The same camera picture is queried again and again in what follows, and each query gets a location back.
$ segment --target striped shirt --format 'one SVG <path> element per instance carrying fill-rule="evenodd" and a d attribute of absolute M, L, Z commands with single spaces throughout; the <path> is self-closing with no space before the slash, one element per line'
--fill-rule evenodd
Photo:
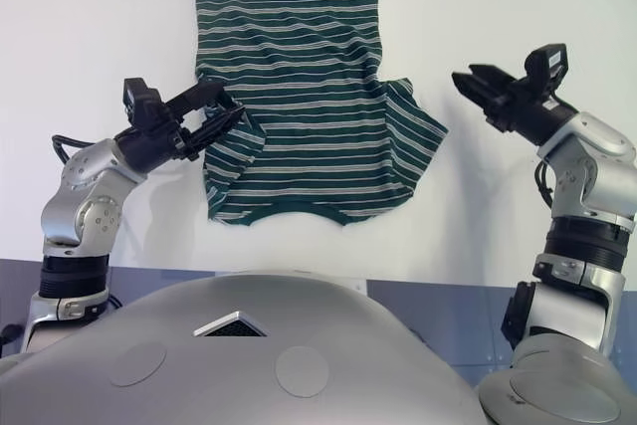
<path fill-rule="evenodd" d="M 378 79 L 377 0 L 196 4 L 197 76 L 226 81 L 249 113 L 206 149 L 210 218 L 303 211 L 347 224 L 413 195 L 447 130 L 407 79 Z"/>

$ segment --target vent grille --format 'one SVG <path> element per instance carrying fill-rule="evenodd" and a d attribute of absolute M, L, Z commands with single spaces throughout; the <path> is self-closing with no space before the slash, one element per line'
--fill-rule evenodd
<path fill-rule="evenodd" d="M 241 311 L 202 325 L 192 332 L 195 337 L 265 337 L 265 329 Z"/>
<path fill-rule="evenodd" d="M 262 337 L 263 335 L 257 330 L 251 328 L 247 323 L 242 320 L 235 320 L 222 327 L 217 328 L 204 334 L 206 337 Z"/>

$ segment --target white backdrop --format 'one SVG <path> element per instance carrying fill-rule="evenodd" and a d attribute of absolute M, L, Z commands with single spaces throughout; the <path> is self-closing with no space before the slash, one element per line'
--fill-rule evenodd
<path fill-rule="evenodd" d="M 128 198 L 111 263 L 512 286 L 531 276 L 549 211 L 532 146 L 486 125 L 451 83 L 470 62 L 523 73 L 568 45 L 560 94 L 637 140 L 637 0 L 380 0 L 383 79 L 409 77 L 451 130 L 415 197 L 344 228 L 302 213 L 251 227 L 206 220 L 201 163 L 165 165 Z M 0 257 L 41 259 L 40 212 L 61 164 L 50 136 L 98 140 L 126 127 L 122 79 L 165 99 L 194 82 L 194 0 L 0 0 Z M 637 289 L 637 251 L 625 273 Z"/>

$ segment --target shirt sleeve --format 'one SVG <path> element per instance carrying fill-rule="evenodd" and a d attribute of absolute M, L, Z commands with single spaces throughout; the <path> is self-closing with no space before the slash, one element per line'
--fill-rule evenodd
<path fill-rule="evenodd" d="M 416 104 L 407 79 L 387 82 L 385 121 L 394 174 L 413 192 L 448 130 Z"/>
<path fill-rule="evenodd" d="M 232 184 L 253 163 L 265 143 L 265 132 L 245 113 L 239 123 L 206 148 L 203 177 L 210 219 L 214 219 Z"/>

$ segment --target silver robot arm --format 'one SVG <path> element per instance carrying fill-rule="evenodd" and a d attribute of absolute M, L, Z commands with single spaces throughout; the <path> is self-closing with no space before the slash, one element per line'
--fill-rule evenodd
<path fill-rule="evenodd" d="M 108 255 L 128 194 L 167 160 L 194 160 L 244 110 L 222 83 L 207 80 L 164 103 L 142 79 L 126 79 L 123 101 L 131 128 L 115 138 L 95 144 L 53 138 L 66 164 L 60 187 L 42 213 L 40 290 L 31 300 L 22 351 L 47 345 L 105 310 Z M 187 113 L 207 105 L 217 108 L 199 129 L 191 132 L 181 126 Z M 69 158 L 62 144 L 83 148 Z M 34 344 L 36 330 L 50 338 Z"/>
<path fill-rule="evenodd" d="M 635 147 L 556 96 L 568 68 L 563 44 L 533 51 L 525 68 L 520 80 L 485 65 L 453 75 L 489 123 L 538 146 L 535 180 L 552 217 L 533 268 L 539 281 L 518 284 L 503 321 L 512 368 L 481 382 L 480 401 L 499 425 L 637 423 L 637 399 L 607 358 L 635 227 Z"/>

